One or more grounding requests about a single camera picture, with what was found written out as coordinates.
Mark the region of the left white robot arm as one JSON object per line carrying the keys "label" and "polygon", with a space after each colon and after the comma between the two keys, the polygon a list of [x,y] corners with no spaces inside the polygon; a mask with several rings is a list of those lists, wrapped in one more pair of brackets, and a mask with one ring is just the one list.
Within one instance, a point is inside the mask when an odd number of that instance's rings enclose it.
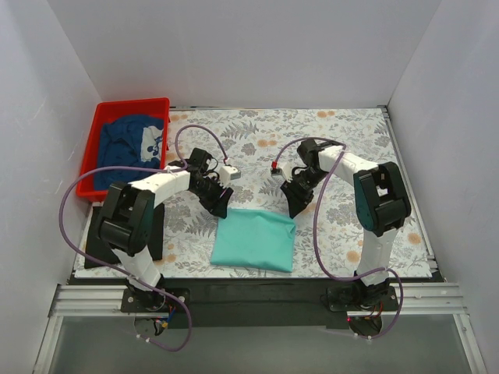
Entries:
{"label": "left white robot arm", "polygon": [[146,310],[160,311],[167,304],[165,279],[148,248],[154,211],[173,195],[188,191],[214,217],[227,217],[233,189],[222,182],[223,171],[212,175],[210,153],[200,148],[185,161],[173,161],[163,170],[134,182],[114,182],[97,218],[97,237],[119,259],[127,288]]}

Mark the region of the mint green t-shirt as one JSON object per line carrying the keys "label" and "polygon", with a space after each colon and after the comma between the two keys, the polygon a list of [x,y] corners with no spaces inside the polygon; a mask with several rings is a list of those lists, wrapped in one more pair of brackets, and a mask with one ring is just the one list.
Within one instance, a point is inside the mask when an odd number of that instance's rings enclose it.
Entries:
{"label": "mint green t-shirt", "polygon": [[291,273],[295,221],[266,210],[230,209],[218,222],[211,264]]}

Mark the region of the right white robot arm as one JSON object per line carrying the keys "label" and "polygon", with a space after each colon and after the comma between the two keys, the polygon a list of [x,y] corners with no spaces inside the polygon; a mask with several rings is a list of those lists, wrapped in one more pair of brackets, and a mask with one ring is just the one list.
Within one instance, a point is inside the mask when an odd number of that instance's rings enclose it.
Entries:
{"label": "right white robot arm", "polygon": [[303,137],[295,143],[302,167],[281,164],[279,157],[271,163],[271,174],[284,179],[281,190],[290,217],[312,200],[322,202],[328,182],[336,176],[353,187],[356,217],[363,228],[361,259],[354,274],[339,277],[325,272],[334,281],[327,290],[328,302],[365,310],[381,306],[396,274],[389,266],[393,244],[412,211],[398,165],[368,161],[332,139]]}

